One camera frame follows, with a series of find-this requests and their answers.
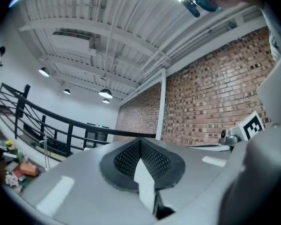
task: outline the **white ceiling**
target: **white ceiling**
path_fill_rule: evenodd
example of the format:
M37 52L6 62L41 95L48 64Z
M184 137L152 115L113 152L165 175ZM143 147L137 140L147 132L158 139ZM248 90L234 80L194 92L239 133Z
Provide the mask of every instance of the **white ceiling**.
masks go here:
M177 0L23 0L16 6L21 35L31 38L28 47L39 50L37 59L58 81L107 87L119 99L160 68L260 16L257 8L239 5L215 13L198 8L195 18Z

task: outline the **orange object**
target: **orange object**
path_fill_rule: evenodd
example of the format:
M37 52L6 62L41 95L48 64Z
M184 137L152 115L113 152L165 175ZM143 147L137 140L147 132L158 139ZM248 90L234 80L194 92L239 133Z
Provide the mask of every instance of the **orange object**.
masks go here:
M24 175L36 177L36 175L37 175L37 166L31 165L31 164L28 164L28 163L21 163L20 171Z

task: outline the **brick wall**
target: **brick wall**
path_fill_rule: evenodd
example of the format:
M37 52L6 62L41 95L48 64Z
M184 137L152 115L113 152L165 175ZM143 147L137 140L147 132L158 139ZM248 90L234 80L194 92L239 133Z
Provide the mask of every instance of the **brick wall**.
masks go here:
M268 30L260 29L171 75L162 140L184 146L217 143L223 128L253 111L268 126L270 119L256 89L273 67ZM157 84L124 104L116 129L156 132L159 96Z
M161 84L158 83L120 107L116 130L155 134ZM114 141L127 137L114 136Z

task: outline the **white wall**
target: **white wall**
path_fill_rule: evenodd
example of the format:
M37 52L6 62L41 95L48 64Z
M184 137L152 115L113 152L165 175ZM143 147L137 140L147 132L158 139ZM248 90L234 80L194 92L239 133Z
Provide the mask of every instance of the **white wall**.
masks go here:
M40 75L38 72L41 68L40 63L23 43L10 18L0 27L0 46L2 45L6 47L6 53L2 57L0 84L6 83L20 91L29 84L31 89L28 100L32 103L82 123L89 122L115 128L120 101L114 98L109 105L105 104L98 93L76 86L70 88L71 95L64 94L62 92L64 88L54 78ZM46 123L63 131L68 129L67 124L48 117ZM84 133L84 129L73 130L73 134L82 137ZM108 136L109 142L112 142L112 137ZM66 141L63 135L58 135L58 139ZM82 146L82 144L82 140L72 139L72 145Z

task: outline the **black metal railing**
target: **black metal railing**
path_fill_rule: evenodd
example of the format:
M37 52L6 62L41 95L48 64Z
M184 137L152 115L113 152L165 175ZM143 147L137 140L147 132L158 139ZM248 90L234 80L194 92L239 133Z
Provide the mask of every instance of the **black metal railing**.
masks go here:
M155 134L141 134L101 128L65 118L28 101L26 99L28 92L29 89L25 89L24 92L21 92L2 83L0 87L0 117L14 132L15 138L21 138L28 145L40 152L42 152L44 148L44 145L41 144L40 141L44 140L46 136L47 150L50 152L49 157L55 160L61 161L63 158L72 155L71 148L84 150L83 147L72 145L72 138L91 142L93 144L105 145L109 143L75 135L73 134L74 128L82 128L89 132L106 135L155 138ZM67 131L63 131L46 123L47 117L65 123L67 125ZM23 138L23 135L18 135L19 131L23 133L24 137L29 139L29 142L27 142L27 139ZM67 138L66 141L58 140L58 134L65 135Z

